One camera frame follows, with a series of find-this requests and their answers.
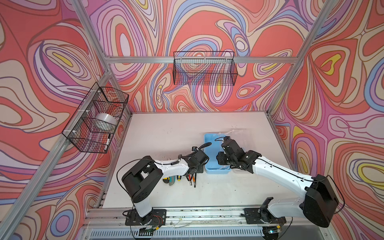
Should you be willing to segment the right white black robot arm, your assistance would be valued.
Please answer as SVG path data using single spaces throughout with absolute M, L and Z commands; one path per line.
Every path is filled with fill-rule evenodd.
M 339 200 L 329 179 L 323 175 L 315 177 L 295 172 L 278 165 L 260 153 L 245 152 L 229 136 L 216 139 L 223 151 L 217 155 L 219 165 L 246 171 L 265 177 L 290 190 L 296 197 L 277 199 L 268 197 L 259 208 L 261 219 L 269 223 L 283 217 L 306 218 L 318 227 L 329 227 Z

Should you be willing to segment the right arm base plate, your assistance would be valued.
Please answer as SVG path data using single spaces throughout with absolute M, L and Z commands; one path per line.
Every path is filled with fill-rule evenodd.
M 241 217 L 246 219 L 247 224 L 277 224 L 284 225 L 287 223 L 285 217 L 276 218 L 268 210 L 260 208 L 245 208 L 241 213 Z

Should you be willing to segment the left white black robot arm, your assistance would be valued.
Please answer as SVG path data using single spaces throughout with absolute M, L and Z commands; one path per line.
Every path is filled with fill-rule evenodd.
M 131 198 L 133 206 L 141 218 L 146 217 L 153 210 L 149 196 L 156 185 L 164 178 L 175 176 L 191 177 L 207 164 L 209 157 L 202 150 L 196 150 L 189 155 L 179 155 L 175 160 L 154 160 L 151 156 L 145 156 L 135 160 L 122 177 L 121 187 L 125 189 Z

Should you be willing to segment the blue plastic tool box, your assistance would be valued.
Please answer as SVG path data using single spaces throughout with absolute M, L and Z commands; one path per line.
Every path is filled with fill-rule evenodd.
M 209 157 L 208 163 L 205 165 L 205 171 L 211 175 L 225 175 L 231 171 L 230 166 L 219 165 L 217 155 L 219 152 L 223 152 L 221 144 L 223 143 L 226 134 L 220 133 L 207 133 L 204 135 L 206 143 L 211 142 L 212 144 L 204 148 L 205 154 Z

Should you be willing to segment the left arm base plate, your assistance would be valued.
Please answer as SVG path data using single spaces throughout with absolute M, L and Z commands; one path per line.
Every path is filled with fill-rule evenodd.
M 123 212 L 126 218 L 126 226 L 153 226 L 161 227 L 166 223 L 167 210 L 154 209 L 144 217 L 140 217 L 136 209 L 131 209 Z

